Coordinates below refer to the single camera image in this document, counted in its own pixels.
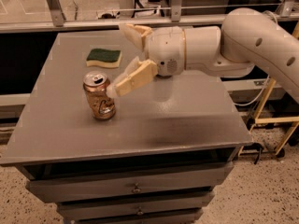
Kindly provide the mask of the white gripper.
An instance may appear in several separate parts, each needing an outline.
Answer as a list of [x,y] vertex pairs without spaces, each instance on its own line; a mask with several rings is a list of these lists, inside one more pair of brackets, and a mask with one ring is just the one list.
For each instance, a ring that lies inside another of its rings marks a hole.
[[158,74],[179,75],[184,70],[184,33],[179,27],[152,29],[144,25],[122,23],[121,33],[148,58],[131,60],[124,72],[107,86],[107,96],[118,98],[150,83]]

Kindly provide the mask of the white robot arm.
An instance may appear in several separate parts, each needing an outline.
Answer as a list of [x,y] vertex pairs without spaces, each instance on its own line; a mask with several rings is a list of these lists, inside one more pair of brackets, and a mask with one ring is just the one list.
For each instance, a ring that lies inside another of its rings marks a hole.
[[121,33],[145,54],[134,58],[107,87],[111,98],[121,97],[157,75],[170,77],[199,70],[213,77],[243,77],[259,67],[299,102],[299,40],[266,15],[238,8],[221,27],[164,27],[122,24]]

